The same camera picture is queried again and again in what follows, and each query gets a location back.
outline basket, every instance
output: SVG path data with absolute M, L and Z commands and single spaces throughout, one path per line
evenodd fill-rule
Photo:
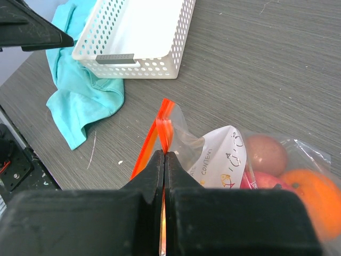
M 196 0 L 98 0 L 72 57 L 98 78 L 175 79 Z

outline clear plastic bag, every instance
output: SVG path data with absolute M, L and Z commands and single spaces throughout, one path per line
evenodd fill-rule
M 328 154 L 284 135 L 239 131 L 233 126 L 196 138 L 188 131 L 180 107 L 167 99 L 132 178 L 160 148 L 175 152 L 182 167 L 205 188 L 292 191 L 306 206 L 325 255 L 341 255 L 341 180 L 329 172 Z

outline white paper label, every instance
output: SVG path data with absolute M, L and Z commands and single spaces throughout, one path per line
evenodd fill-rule
M 201 156 L 188 173 L 205 188 L 240 188 L 246 149 L 239 131 L 225 126 L 203 137 Z

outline basket handle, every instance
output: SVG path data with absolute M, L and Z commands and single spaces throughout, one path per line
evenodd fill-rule
M 134 60 L 134 54 L 108 54 L 108 55 L 97 55 L 96 61 L 100 65 L 116 65 L 122 67 L 128 65 L 129 67 L 140 66 L 139 62 Z

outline gray wooden table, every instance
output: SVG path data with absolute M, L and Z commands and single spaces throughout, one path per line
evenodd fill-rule
M 339 0 L 197 0 L 178 79 L 125 80 L 122 109 L 75 151 L 45 106 L 56 90 L 45 52 L 1 87 L 0 104 L 64 189 L 125 184 L 163 98 L 198 137 L 228 124 L 288 134 L 331 154 L 340 175 L 340 17 Z

